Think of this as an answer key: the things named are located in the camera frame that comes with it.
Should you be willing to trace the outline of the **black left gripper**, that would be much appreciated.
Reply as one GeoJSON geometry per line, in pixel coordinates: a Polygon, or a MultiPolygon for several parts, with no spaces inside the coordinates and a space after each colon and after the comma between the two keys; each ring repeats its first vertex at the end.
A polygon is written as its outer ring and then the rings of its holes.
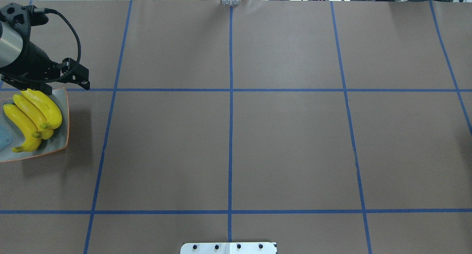
{"type": "Polygon", "coordinates": [[[1,80],[10,86],[52,95],[54,81],[77,84],[90,90],[89,69],[74,59],[53,62],[49,56],[30,41],[1,40],[1,80]]]}

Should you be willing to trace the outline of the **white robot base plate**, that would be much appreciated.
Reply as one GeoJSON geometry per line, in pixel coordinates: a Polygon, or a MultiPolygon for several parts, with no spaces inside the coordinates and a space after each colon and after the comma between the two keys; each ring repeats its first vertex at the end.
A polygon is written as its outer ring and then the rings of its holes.
{"type": "Polygon", "coordinates": [[[212,242],[185,243],[181,254],[277,254],[277,244],[273,242],[212,242]]]}

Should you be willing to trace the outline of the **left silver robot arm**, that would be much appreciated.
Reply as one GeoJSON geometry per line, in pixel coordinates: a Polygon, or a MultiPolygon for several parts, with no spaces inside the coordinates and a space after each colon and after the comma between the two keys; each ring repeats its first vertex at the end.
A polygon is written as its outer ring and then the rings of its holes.
{"type": "Polygon", "coordinates": [[[34,43],[23,39],[8,23],[1,22],[1,80],[25,91],[28,89],[52,94],[50,83],[71,83],[90,90],[89,70],[78,60],[65,58],[61,63],[34,43]]]}

